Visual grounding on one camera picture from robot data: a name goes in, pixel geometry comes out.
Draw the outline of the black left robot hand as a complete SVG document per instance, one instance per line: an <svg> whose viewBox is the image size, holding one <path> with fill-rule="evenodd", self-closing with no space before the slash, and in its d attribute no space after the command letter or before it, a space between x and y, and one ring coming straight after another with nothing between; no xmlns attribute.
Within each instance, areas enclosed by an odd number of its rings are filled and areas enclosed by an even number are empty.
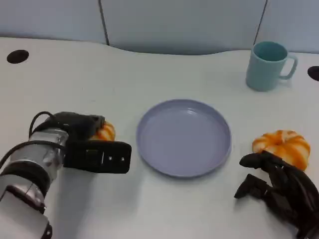
<svg viewBox="0 0 319 239"><path fill-rule="evenodd" d="M69 138L74 140L88 140L94 136L105 123L105 117L98 115L59 112L54 116L55 119L65 127Z"/></svg>

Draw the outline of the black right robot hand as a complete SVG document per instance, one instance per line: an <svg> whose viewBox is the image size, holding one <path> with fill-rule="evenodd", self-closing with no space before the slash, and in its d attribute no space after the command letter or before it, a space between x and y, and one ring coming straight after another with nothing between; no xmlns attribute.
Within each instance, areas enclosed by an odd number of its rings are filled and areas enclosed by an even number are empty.
<svg viewBox="0 0 319 239"><path fill-rule="evenodd" d="M249 195L262 200L273 214L297 228L298 239L318 238L319 192L305 172L267 151L247 154L239 163L268 173L272 184L248 174L236 199Z"/></svg>

